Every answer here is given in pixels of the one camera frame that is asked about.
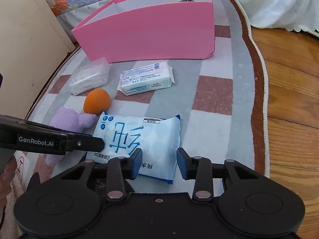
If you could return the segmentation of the left hand with ring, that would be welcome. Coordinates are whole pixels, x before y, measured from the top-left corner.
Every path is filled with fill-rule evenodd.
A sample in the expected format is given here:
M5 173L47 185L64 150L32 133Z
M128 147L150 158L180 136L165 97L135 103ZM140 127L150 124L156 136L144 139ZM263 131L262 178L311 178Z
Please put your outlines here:
M7 204L7 196L11 192L11 182L16 174L17 163L15 157L12 157L6 164L0 178L0 207Z

